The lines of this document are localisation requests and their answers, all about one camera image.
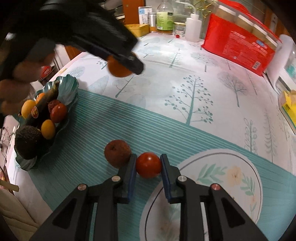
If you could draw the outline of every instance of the beige cushion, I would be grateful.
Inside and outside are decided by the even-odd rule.
[[[5,189],[0,189],[0,213],[19,241],[28,241],[38,229],[19,200]]]

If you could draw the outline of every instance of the red screw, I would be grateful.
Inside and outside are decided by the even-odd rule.
[[[219,191],[221,189],[221,186],[219,184],[214,183],[211,185],[211,188],[215,191]]]

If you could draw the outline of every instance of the fruit bowl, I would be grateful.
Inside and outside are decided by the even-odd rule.
[[[57,99],[61,103],[63,103],[64,105],[67,106],[67,111],[69,113],[71,108],[74,106],[74,104],[78,100],[77,89],[78,89],[79,83],[75,77],[72,77],[69,74],[66,75],[65,77],[58,76],[56,78],[56,81],[59,81],[59,95],[58,95]],[[37,96],[40,93],[45,93],[45,92],[49,91],[53,87],[53,85],[54,85],[54,81],[46,83],[46,85],[43,87],[43,89],[36,92],[34,100],[36,100]],[[18,154],[18,152],[15,148],[15,152],[16,152],[15,160],[17,161],[17,163],[20,165],[20,167],[23,170],[29,171],[32,168],[33,169],[37,168],[38,162],[40,162],[45,155],[47,155],[51,152],[51,147],[54,143],[55,138],[57,137],[57,135],[61,135],[62,130],[67,126],[67,124],[69,122],[68,116],[69,115],[67,115],[66,118],[63,121],[61,121],[60,123],[55,124],[56,125],[55,137],[51,140],[44,139],[42,141],[42,143],[40,143],[40,150],[38,151],[37,156],[34,157],[33,159],[26,160],[26,159],[22,158]],[[24,118],[20,117],[19,127],[23,126],[24,124],[25,124]]]

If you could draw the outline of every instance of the yellow fruit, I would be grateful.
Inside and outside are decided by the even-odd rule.
[[[42,97],[45,96],[45,93],[40,93],[36,98],[36,104],[42,99]]]
[[[27,100],[22,106],[22,117],[27,118],[29,114],[31,113],[31,110],[36,105],[36,102],[33,100]]]
[[[41,134],[47,140],[50,140],[50,139],[54,138],[55,125],[52,122],[52,120],[46,120],[46,121],[44,121],[42,123],[42,125],[41,125]]]

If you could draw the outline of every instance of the plate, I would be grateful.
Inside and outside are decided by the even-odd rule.
[[[214,149],[196,154],[179,164],[178,168],[198,184],[219,183],[257,223],[263,192],[255,166],[242,154],[228,149]],[[202,204],[205,240],[208,228]],[[146,203],[140,221],[141,241],[178,241],[180,233],[180,204],[169,204],[162,182]]]
[[[72,77],[69,74],[66,75],[65,77],[58,76],[56,78],[56,81],[60,82],[59,95],[58,95],[57,99],[59,101],[61,101],[64,105],[67,106],[67,110],[69,112],[71,110],[72,106],[78,100],[77,89],[78,89],[79,83],[75,77]],[[54,83],[53,81],[48,82],[48,83],[46,83],[46,85],[43,87],[42,90],[37,91],[34,100],[36,100],[37,96],[40,93],[45,93],[48,90],[50,90],[53,87],[53,83]],[[61,123],[56,124],[56,132],[57,132],[56,136],[60,135],[60,132],[67,126],[68,122],[69,122],[69,118],[66,117]],[[20,118],[20,126],[23,126],[24,124],[25,124],[25,120],[21,117]],[[40,154],[30,160],[26,160],[26,159],[22,158],[18,154],[18,152],[15,150],[15,152],[17,154],[15,160],[20,165],[20,167],[25,171],[28,171],[32,168],[37,168],[37,163],[40,162],[45,155],[50,153],[51,146],[53,145],[55,138],[52,140],[46,141],[46,144],[42,146],[42,150],[41,150]]]

